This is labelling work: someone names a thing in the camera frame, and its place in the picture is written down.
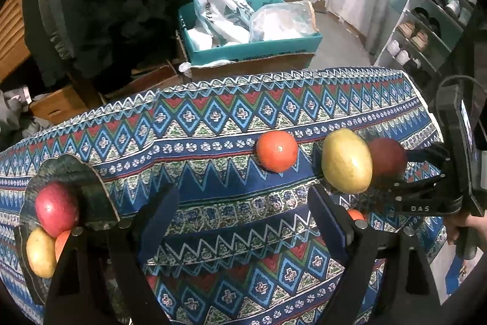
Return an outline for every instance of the patterned tablecloth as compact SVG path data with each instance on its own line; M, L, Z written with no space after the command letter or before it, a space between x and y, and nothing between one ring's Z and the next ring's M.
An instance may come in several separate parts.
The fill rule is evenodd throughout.
M0 154L0 276L26 315L42 322L15 249L25 186L40 164L72 153L103 179L120 216L161 184L176 183L181 206L164 244L145 267L161 306L177 323L313 323L343 268L330 258L306 203L321 175L321 142L348 127L365 139L389 136L407 148L440 139L407 76L391 69L295 71L147 91L84 113ZM296 164L268 173L254 153L259 135L283 129ZM435 174L409 164L406 177ZM333 194L366 210L367 194ZM371 213L373 227L412 225L433 260L445 241L439 218ZM366 321L383 272L377 261L358 315Z

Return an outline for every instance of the metal bolt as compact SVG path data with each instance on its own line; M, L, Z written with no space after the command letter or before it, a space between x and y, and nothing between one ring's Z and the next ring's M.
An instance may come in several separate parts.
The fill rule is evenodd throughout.
M365 222L363 219L358 219L355 221L355 226L357 226L359 229L366 229L368 224Z
M118 227L120 229L126 229L129 228L131 224L132 222L130 219L122 219L120 222L118 222Z
M406 226L402 231L404 232L404 234L410 237L413 237L413 235L415 235L415 231L409 226Z
M72 235L74 235L75 237L81 235L81 233L83 232L83 228L78 226L77 228L74 228L71 232Z

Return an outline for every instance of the gray floor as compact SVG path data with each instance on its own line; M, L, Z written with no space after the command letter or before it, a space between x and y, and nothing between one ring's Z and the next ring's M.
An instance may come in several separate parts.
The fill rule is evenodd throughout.
M354 32L329 14L316 13L316 25L323 35L310 69L337 66L370 66L369 54Z

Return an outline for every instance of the hand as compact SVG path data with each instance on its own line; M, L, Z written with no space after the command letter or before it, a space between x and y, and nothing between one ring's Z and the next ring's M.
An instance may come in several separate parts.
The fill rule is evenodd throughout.
M487 216L472 216L468 212L460 211L454 215L448 215L443 218L443 224L447 229L447 242L453 244L460 235L459 228L470 227L477 229L480 237L487 240Z

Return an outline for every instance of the teal plastic bin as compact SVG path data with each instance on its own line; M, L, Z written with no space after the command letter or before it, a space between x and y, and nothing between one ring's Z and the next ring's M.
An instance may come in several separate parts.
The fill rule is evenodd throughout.
M281 2L284 1L247 0L247 3L249 3L254 10L259 9L264 5ZM323 36L317 32L313 36L308 36L306 38L235 44L233 46L223 46L197 51L193 47L193 43L187 34L187 30L194 28L195 24L196 14L194 12L193 3L182 6L179 9L179 29L181 31L187 56L193 65L205 65L216 60L242 61L271 57L279 54L314 53L323 39Z

